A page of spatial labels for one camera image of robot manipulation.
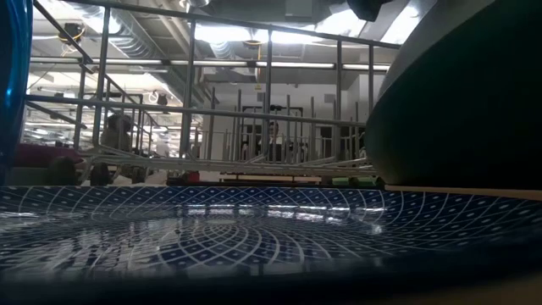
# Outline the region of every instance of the reflective surface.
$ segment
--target reflective surface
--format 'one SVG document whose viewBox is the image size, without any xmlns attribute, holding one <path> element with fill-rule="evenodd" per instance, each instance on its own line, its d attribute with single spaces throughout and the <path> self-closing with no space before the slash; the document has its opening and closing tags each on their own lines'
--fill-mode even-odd
<svg viewBox="0 0 542 305">
<path fill-rule="evenodd" d="M 5 187 L 0 274 L 306 271 L 538 238 L 540 202 L 318 188 Z"/>
</svg>

